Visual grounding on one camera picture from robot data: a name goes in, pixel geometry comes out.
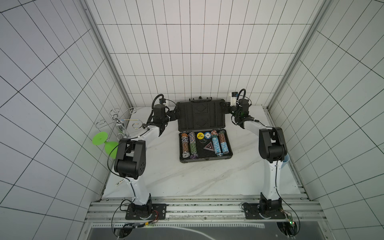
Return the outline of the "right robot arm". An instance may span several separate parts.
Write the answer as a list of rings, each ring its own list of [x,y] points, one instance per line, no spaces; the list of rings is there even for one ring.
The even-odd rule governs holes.
[[[225,114],[233,117],[233,123],[255,134],[259,154],[265,160],[264,186],[260,195],[258,212],[263,218],[281,211],[283,199],[279,193],[279,180],[285,156],[288,153],[283,130],[263,124],[249,114],[249,101],[237,98],[234,102],[221,103]]]

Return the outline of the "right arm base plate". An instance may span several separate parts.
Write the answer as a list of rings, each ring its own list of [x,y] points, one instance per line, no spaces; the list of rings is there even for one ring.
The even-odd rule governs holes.
[[[287,218],[281,205],[263,210],[259,203],[243,203],[241,208],[247,220],[285,220]]]

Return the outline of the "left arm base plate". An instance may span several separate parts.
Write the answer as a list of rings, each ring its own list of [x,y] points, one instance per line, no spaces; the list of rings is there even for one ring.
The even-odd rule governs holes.
[[[166,218],[166,204],[135,205],[130,204],[126,210],[126,220],[154,221]]]

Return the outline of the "black poker set case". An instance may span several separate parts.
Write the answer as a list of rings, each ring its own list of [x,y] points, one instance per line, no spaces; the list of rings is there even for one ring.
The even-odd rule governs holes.
[[[178,119],[178,128],[179,128],[179,145],[180,145],[180,162],[181,163],[191,163],[191,162],[202,162],[202,161],[212,161],[212,160],[223,160],[230,159],[233,156],[233,151],[228,139],[227,131],[225,130],[225,114],[222,113],[222,108],[220,106],[221,102],[224,102],[223,99],[213,100],[212,98],[207,98],[205,100],[199,98],[197,100],[190,99],[188,102],[178,102],[176,107],[179,113]],[[212,138],[207,140],[199,140],[197,138],[197,133],[210,132],[216,130],[219,134],[219,131],[225,130],[226,141],[229,148],[228,154],[223,154],[222,156],[217,156],[215,152],[204,150],[204,147],[212,142]],[[191,159],[182,157],[182,143],[181,135],[182,133],[195,133],[198,158]]]

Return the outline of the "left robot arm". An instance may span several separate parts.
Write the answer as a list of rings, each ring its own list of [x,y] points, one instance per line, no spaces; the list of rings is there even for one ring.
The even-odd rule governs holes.
[[[177,107],[170,110],[165,104],[151,107],[148,121],[142,124],[142,134],[130,139],[121,139],[117,147],[113,173],[128,181],[133,191],[128,210],[133,215],[148,218],[152,215],[151,194],[141,176],[146,169],[147,146],[159,138],[169,122],[179,118]]]

